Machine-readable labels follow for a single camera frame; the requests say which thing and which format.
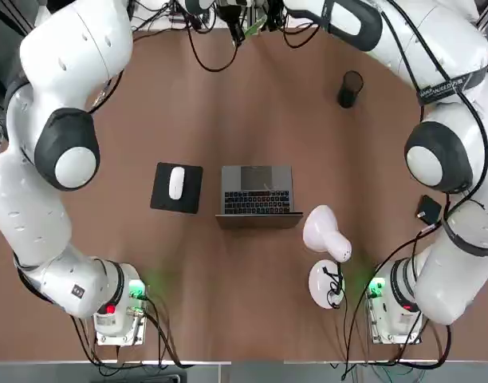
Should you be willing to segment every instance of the white mouse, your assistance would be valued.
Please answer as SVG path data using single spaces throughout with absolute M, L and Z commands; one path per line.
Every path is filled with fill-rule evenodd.
M 173 168 L 170 175 L 170 198 L 180 199 L 183 190 L 184 168 L 177 166 Z

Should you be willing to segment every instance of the white desk lamp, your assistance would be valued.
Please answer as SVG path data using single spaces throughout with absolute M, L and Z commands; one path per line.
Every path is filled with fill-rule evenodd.
M 337 264 L 328 259 L 318 261 L 308 279 L 309 293 L 315 303 L 325 309 L 337 308 L 345 288 L 340 263 L 350 259 L 352 245 L 338 231 L 336 217 L 329 206 L 313 209 L 306 220 L 302 238 L 310 250 L 327 251 L 337 261 Z

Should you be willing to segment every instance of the black mouse pad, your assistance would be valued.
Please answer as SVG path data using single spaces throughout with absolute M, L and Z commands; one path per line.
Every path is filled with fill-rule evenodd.
M 180 199 L 170 198 L 170 175 L 173 168 L 184 168 L 183 190 Z M 152 209 L 180 211 L 196 214 L 198 212 L 199 194 L 202 190 L 203 168 L 181 164 L 159 162 L 155 171 L 154 188 L 150 207 Z

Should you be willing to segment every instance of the green indicator light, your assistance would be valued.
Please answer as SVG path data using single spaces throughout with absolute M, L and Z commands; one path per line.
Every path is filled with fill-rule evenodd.
M 384 278 L 374 278 L 368 285 L 368 295 L 370 298 L 382 297 L 382 289 L 386 286 Z
M 145 285 L 139 279 L 133 279 L 129 282 L 129 296 L 131 298 L 145 299 Z

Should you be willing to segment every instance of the table surface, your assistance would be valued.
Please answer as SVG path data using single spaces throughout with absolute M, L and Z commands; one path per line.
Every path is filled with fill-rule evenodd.
M 195 44 L 210 66 L 232 54 L 225 31 L 196 36 Z M 335 97 L 350 69 L 365 85 L 356 107 L 343 110 Z M 298 51 L 280 34 L 253 38 L 222 73 L 198 66 L 185 33 L 143 39 L 95 116 L 98 175 L 64 194 L 73 243 L 86 255 L 136 267 L 167 303 L 182 360 L 341 361 L 344 310 L 319 308 L 307 287 L 311 266 L 327 255 L 305 249 L 304 220 L 289 230 L 220 230 L 221 167 L 290 164 L 297 209 L 331 206 L 353 245 L 343 270 L 354 307 L 373 266 L 423 226 L 414 217 L 419 197 L 438 196 L 409 176 L 403 160 L 418 118 L 408 86 L 322 32 Z M 160 161 L 203 166 L 197 215 L 149 207 Z M 367 357 L 364 316 L 358 318 L 354 361 Z M 488 283 L 455 323 L 450 359 L 488 361 L 486 329 Z M 437 331 L 444 344 L 444 329 Z M 405 356 L 436 359 L 434 339 L 427 331 Z M 101 349 L 114 358 L 114 348 Z M 368 358 L 395 353 L 372 346 Z M 152 327 L 145 345 L 121 355 L 157 358 Z M 0 234 L 0 361 L 84 359 L 69 317 L 20 284 Z

